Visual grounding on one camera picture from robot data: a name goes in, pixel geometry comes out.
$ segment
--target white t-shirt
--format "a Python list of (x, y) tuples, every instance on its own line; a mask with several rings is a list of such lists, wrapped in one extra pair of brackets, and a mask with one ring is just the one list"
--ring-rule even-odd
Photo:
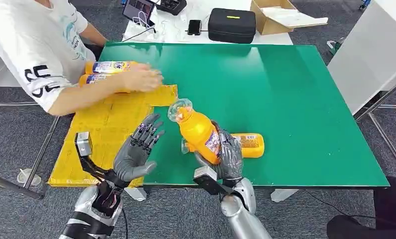
[(23, 89), (45, 110), (72, 87), (94, 54), (79, 37), (88, 22), (68, 3), (0, 0), (0, 57)]

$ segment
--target humanoid robot hand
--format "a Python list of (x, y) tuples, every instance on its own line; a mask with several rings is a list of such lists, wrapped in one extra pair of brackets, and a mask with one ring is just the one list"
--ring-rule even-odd
[(235, 185), (242, 179), (243, 158), (240, 143), (229, 132), (221, 129), (217, 122), (213, 120), (211, 122), (220, 138), (220, 163), (211, 164), (198, 151), (195, 151), (195, 157), (200, 165), (210, 166), (217, 173), (217, 179), (223, 179), (223, 183)]
[(159, 114), (147, 116), (135, 132), (123, 143), (113, 162), (116, 175), (125, 182), (149, 174), (156, 166), (154, 161), (147, 162), (154, 145), (164, 134), (157, 132), (163, 122), (156, 122)]

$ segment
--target juice bottle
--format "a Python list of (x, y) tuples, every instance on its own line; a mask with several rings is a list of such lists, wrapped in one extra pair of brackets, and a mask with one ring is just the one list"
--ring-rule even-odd
[[(232, 133), (231, 135), (240, 142), (244, 158), (259, 158), (264, 154), (264, 138), (259, 133)], [(196, 151), (195, 147), (184, 138), (181, 149), (185, 154)]]
[[(96, 83), (97, 81), (101, 81), (101, 80), (106, 79), (107, 76), (110, 76), (110, 75), (109, 75), (109, 74), (82, 75), (82, 76), (80, 77), (80, 80), (79, 80), (79, 85), (80, 85), (80, 86), (83, 86), (83, 85), (86, 85), (86, 84), (94, 84), (94, 83)], [(129, 93), (129, 92), (131, 92), (131, 91), (128, 90), (128, 89), (120, 89), (118, 92), (126, 92), (126, 93)]]
[(85, 64), (85, 74), (115, 74), (129, 71), (134, 61), (89, 61)]
[(220, 162), (220, 139), (217, 130), (209, 118), (194, 111), (190, 100), (180, 99), (173, 103), (167, 116), (179, 124), (181, 135), (206, 160), (212, 164)]

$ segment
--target green tabletop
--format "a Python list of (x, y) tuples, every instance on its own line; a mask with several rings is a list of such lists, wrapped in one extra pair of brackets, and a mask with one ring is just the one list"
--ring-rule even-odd
[[(231, 133), (260, 133), (264, 155), (244, 159), (254, 185), (389, 186), (314, 46), (108, 43), (100, 60), (148, 62), (197, 112)], [(194, 184), (198, 163), (181, 153), (167, 109), (154, 109), (166, 134), (144, 183)]]

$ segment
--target black bag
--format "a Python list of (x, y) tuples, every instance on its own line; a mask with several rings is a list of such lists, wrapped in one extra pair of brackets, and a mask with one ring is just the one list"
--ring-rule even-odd
[(213, 41), (251, 43), (255, 28), (253, 11), (214, 8), (208, 21), (208, 37)]

